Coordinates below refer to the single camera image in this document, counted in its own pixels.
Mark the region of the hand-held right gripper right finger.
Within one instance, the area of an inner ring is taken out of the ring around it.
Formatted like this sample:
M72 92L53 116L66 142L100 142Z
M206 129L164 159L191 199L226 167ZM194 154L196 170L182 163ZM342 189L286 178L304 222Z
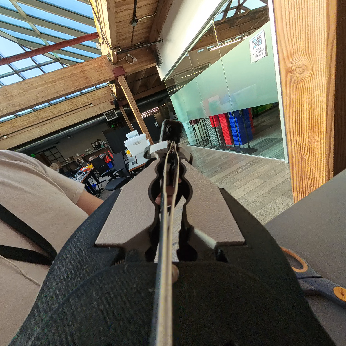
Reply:
M199 261L222 246L245 239L220 189L187 160L180 161L178 195L185 199L179 231L179 261Z

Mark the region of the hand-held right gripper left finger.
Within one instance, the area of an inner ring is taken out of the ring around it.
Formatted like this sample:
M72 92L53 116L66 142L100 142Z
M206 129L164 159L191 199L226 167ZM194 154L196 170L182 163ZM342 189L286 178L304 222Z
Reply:
M161 193L160 161L123 186L96 239L97 247L118 247L127 254L138 251L147 262L154 262L159 242L159 204Z

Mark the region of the person's left hand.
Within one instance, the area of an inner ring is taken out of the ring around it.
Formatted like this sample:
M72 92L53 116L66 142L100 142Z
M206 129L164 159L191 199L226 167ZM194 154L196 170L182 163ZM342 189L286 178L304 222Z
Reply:
M167 193L167 205L171 206L172 204L172 197L174 194L174 187L172 185L166 187L166 193ZM161 193L156 197L155 203L157 205L161 204Z

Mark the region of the black office chair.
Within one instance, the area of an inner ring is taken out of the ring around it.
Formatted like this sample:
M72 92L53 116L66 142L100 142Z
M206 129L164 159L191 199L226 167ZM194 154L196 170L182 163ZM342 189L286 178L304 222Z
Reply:
M120 189L135 177L135 174L131 173L128 169L128 165L125 164L125 160L121 152L114 154L113 159L113 167L102 174L102 177L110 177L109 182L105 186L107 191Z

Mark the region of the white storage bin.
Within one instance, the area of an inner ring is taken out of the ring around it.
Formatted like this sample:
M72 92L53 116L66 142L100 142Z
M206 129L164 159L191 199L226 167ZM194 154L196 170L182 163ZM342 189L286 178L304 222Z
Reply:
M144 157L144 151L150 145L146 134L139 134L137 130L126 134L124 141L125 152L128 158L128 170L131 173L136 173L141 168L144 168L148 159Z

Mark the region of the diagonal wooden brace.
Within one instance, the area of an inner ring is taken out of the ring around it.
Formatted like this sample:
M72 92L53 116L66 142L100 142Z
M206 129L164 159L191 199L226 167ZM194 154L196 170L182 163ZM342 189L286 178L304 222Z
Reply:
M126 100L128 101L128 103L130 105L130 108L131 108L131 110L132 110L132 112L136 118L136 121L137 121L142 133L144 133L146 135L146 138L149 140L150 145L153 145L154 143L153 143L153 140L151 138L151 135L148 131L148 128L145 125L145 122L143 121L143 118L141 116L139 108L138 108L138 106L134 100L134 97L130 91L130 88L128 87L128 84L126 82L125 74L123 72L120 74L120 72L119 72L117 79L119 81L119 84L123 90L123 93L126 97Z

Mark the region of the row of black stanchions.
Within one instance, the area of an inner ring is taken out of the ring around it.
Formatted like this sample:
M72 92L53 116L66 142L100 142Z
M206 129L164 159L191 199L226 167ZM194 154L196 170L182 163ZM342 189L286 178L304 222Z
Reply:
M187 142L192 146L241 154L254 154L258 150L252 147L250 142L242 146L236 146L234 142L231 146L221 145L217 138L216 129L211 126L209 116L184 122L183 128Z

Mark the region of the stack of red crates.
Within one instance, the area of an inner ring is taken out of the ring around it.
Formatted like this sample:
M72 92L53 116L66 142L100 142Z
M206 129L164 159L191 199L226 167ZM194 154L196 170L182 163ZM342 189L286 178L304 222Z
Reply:
M221 145L233 145L232 132L228 113L209 116L211 126L216 129L217 138Z

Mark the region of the cluttered work table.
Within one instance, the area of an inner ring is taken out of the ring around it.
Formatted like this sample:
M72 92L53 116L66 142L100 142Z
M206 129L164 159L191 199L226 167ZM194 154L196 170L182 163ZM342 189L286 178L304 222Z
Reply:
M94 166L92 164L77 169L75 172L71 170L67 170L67 168L61 168L59 170L60 173L65 175L76 182L84 184L84 188L91 193L92 195L96 195L97 191L95 190L93 184L90 183L89 179L91 178L91 173L94 171Z

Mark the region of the stack of blue crates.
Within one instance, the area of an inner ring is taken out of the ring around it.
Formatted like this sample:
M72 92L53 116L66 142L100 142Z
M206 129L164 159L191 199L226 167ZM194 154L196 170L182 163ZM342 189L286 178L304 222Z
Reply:
M228 113L228 119L236 146L246 145L253 140L254 125L251 108L231 111Z

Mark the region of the paper sign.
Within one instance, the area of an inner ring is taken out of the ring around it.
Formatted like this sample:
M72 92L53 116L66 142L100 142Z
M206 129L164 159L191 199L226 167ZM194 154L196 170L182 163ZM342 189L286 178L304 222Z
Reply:
M249 38L250 62L255 63L267 56L265 30L262 29Z

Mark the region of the grey orange scissors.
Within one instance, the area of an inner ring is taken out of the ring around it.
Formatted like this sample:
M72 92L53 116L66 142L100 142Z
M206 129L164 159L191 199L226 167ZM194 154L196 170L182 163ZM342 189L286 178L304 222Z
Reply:
M294 259L300 264L300 268L291 266L296 279L307 296L322 296L329 301L346 309L346 289L326 278L323 278L303 258L293 251L280 246L286 257Z

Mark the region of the wooden ceiling beam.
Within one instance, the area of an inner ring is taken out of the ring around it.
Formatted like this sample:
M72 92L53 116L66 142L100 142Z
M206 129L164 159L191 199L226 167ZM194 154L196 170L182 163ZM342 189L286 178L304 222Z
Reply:
M101 56L1 87L0 115L14 115L98 84L114 80L113 65Z

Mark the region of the red pipe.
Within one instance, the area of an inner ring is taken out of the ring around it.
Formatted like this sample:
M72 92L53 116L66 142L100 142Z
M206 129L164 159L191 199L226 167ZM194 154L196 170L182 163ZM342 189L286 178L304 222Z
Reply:
M37 55L44 55L44 54L48 54L48 53L53 53L55 51L57 51L59 54L65 55L65 56L69 56L71 58L75 58L75 59L80 59L82 60L82 58L85 59L90 59L91 57L89 56L85 56L85 55L81 55L81 54L75 54L73 52L70 51L65 51L64 48L73 46L73 45L78 45L82 42L85 41L92 41L93 39L98 39L99 38L99 34L97 32L93 32L90 34L85 34L82 35L80 37L76 37L74 39L70 39L70 40L65 40L65 41L61 41L52 45L45 45L33 50L29 50L29 51L24 51L23 53L20 54L16 54L16 55L11 55L9 57L5 57L5 58L1 58L1 62L0 65L6 65L6 64L10 64L13 62L17 62L26 58L32 58L34 56Z

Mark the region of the skylight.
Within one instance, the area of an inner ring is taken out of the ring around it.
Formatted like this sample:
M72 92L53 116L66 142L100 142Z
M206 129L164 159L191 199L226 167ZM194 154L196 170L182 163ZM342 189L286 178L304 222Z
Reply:
M89 1L1 0L0 58L96 32ZM99 40L89 39L0 67L0 86L83 63L102 55Z

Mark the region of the wooden post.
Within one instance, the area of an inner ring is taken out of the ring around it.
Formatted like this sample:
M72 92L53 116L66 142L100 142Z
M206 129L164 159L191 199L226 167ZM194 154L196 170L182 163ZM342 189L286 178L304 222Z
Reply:
M346 1L273 1L292 195L346 167Z

